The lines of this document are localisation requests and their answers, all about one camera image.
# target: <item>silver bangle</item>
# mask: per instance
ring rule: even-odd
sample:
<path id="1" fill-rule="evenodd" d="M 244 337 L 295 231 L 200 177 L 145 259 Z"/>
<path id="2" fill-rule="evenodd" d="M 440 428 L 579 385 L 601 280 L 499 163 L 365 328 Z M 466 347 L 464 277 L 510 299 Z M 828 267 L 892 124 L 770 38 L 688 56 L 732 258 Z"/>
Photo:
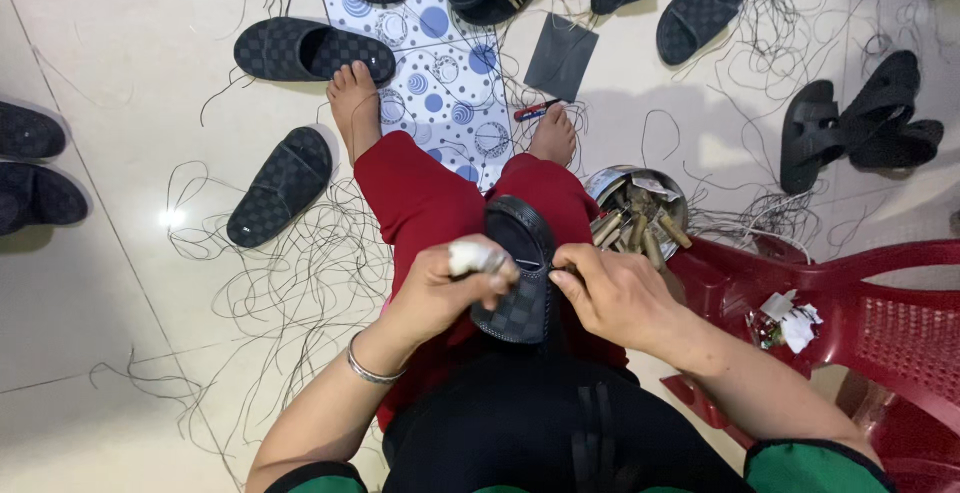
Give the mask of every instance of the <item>silver bangle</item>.
<path id="1" fill-rule="evenodd" d="M 359 375 L 364 380 L 368 380 L 370 382 L 373 382 L 374 384 L 393 384 L 394 382 L 396 382 L 398 378 L 401 377 L 401 375 L 406 373 L 407 370 L 404 369 L 403 371 L 393 376 L 378 375 L 377 373 L 373 373 L 370 370 L 366 369 L 364 366 L 357 363 L 357 358 L 354 357 L 354 353 L 353 353 L 354 352 L 353 343 L 354 343 L 354 339 L 357 338 L 357 335 L 360 335 L 360 331 L 357 331 L 354 334 L 354 336 L 350 338 L 349 344 L 346 345 L 347 346 L 346 360 L 347 360 L 347 363 L 350 364 L 351 366 L 350 368 L 353 369 L 354 373 Z"/>

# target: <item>blue circle pattern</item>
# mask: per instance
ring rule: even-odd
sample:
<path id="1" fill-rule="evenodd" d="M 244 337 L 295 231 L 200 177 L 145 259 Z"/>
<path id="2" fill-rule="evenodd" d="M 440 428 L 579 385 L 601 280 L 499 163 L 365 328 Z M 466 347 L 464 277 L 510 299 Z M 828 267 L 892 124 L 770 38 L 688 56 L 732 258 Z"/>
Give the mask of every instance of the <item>blue circle pattern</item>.
<path id="1" fill-rule="evenodd" d="M 407 81 L 407 88 L 410 90 L 410 93 L 414 95 L 423 95 L 426 92 L 426 87 L 426 77 L 420 73 L 414 73 L 410 76 L 410 80 Z"/>
<path id="2" fill-rule="evenodd" d="M 444 100 L 436 93 L 431 93 L 426 96 L 426 101 L 423 102 L 423 105 L 431 112 L 439 112 L 440 109 L 444 107 Z"/>
<path id="3" fill-rule="evenodd" d="M 477 75 L 486 75 L 497 65 L 497 52 L 487 45 L 477 45 L 470 50 L 470 69 Z"/>
<path id="4" fill-rule="evenodd" d="M 470 165 L 464 165 L 458 168 L 456 172 L 464 180 L 472 181 L 474 183 L 476 183 L 477 180 L 480 180 L 480 174 L 477 172 L 477 169 L 471 167 Z"/>
<path id="5" fill-rule="evenodd" d="M 374 7 L 363 0 L 343 0 L 343 10 L 353 18 L 363 18 L 374 10 Z"/>
<path id="6" fill-rule="evenodd" d="M 453 121 L 462 126 L 470 123 L 474 119 L 474 109 L 470 106 L 464 105 L 463 103 L 457 103 L 453 106 L 451 114 L 453 114 Z"/>
<path id="7" fill-rule="evenodd" d="M 450 19 L 441 8 L 426 8 L 420 14 L 420 29 L 423 34 L 432 39 L 439 39 L 447 33 Z"/>

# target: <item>red pants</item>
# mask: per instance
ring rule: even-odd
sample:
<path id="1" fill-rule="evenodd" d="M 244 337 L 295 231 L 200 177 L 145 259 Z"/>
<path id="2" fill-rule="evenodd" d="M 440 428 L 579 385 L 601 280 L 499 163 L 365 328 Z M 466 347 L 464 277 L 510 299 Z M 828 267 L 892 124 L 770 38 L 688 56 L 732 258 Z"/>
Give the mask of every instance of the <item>red pants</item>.
<path id="1" fill-rule="evenodd" d="M 484 232 L 484 205 L 500 195 L 530 204 L 546 219 L 557 246 L 592 241 L 590 222 L 599 208 L 580 180 L 551 161 L 521 154 L 510 159 L 486 199 L 475 183 L 464 180 L 416 146 L 405 131 L 384 136 L 361 155 L 354 176 L 378 222 L 383 241 L 393 245 L 392 291 L 401 289 L 420 251 L 468 234 Z M 569 303 L 560 318 L 570 352 L 614 367 L 627 365 L 627 354 L 587 333 Z M 450 329 L 416 350 L 407 372 L 380 403 L 380 429 L 394 415 L 444 381 L 450 371 L 482 355 L 493 340 L 462 315 Z"/>

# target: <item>red plastic chair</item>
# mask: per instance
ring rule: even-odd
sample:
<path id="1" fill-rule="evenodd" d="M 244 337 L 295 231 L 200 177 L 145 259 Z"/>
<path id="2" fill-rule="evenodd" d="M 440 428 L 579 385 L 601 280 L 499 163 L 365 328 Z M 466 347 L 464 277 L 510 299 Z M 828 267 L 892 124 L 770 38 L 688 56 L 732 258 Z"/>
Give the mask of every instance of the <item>red plastic chair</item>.
<path id="1" fill-rule="evenodd" d="M 960 435 L 960 291 L 904 290 L 862 280 L 903 268 L 960 264 L 960 240 L 894 245 L 811 265 L 800 251 L 774 238 L 757 241 L 765 256 L 692 240 L 693 247 L 668 265 L 683 282 L 694 312 L 750 342 L 745 315 L 760 311 L 774 292 L 796 288 L 794 303 L 812 303 L 823 318 L 820 336 L 799 354 L 786 346 L 769 353 L 807 378 L 813 367 L 845 365 L 929 413 L 952 437 Z M 750 437 L 728 423 L 692 381 L 671 376 L 663 383 L 708 424 L 750 445 Z M 917 460 L 895 459 L 895 468 L 954 473 L 960 484 L 960 466 L 938 467 L 941 462 L 929 453 Z"/>

